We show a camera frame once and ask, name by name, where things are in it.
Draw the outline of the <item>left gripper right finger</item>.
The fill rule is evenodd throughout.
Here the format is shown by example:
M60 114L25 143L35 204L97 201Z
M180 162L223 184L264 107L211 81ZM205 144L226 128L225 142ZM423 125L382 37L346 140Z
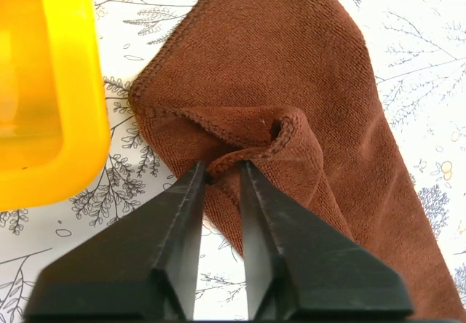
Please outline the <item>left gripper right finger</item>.
M276 188L240 168L242 241L251 319L405 319L401 276Z

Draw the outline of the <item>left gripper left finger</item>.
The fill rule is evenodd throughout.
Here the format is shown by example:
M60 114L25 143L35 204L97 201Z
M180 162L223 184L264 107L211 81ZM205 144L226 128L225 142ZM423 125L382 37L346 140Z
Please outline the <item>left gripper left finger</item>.
M27 320L190 320L194 315L203 163L40 274Z

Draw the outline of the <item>brown towel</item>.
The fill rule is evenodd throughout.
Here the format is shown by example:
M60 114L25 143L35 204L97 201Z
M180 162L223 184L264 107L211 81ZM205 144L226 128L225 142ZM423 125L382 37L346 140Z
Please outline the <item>brown towel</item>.
M206 163L205 211L242 252L240 168L399 271L419 318L465 310L384 116L363 35L337 0L199 0L130 89L175 175Z

